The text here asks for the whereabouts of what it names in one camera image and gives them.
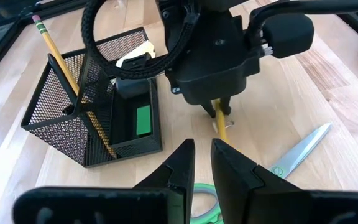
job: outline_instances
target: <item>light wood surface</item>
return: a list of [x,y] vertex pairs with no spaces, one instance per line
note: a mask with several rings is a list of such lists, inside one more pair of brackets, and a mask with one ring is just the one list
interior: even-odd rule
[[[233,8],[248,13],[269,0]],[[82,10],[44,21],[62,53],[83,48]],[[232,99],[231,144],[265,167],[324,123],[333,128],[287,180],[304,189],[358,190],[358,35],[334,15],[311,16],[312,48],[293,57],[263,58],[260,74]],[[97,39],[145,26],[157,55],[166,53],[154,0],[113,0],[100,10]],[[186,138],[196,143],[196,182],[213,184],[209,150],[217,138],[200,106],[170,93],[158,77],[163,151],[91,169],[73,162],[20,127],[24,111],[47,63],[48,48],[29,25],[0,63],[0,223],[10,223],[15,199],[44,185],[132,187],[156,169]],[[210,203],[198,202],[195,212]]]

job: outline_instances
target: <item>mesh desk organizer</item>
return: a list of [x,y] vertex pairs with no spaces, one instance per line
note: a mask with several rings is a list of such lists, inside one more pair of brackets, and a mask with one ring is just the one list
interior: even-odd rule
[[[97,44],[104,57],[113,61],[146,40],[141,27]],[[114,82],[87,57],[86,49],[68,52],[62,57],[80,87],[78,97],[70,99],[65,91],[67,86],[63,87],[57,72],[48,63],[25,112],[22,128],[83,167],[162,150],[155,79],[149,80],[148,93],[123,99]],[[145,105],[150,108],[151,132],[137,136],[136,110]]]

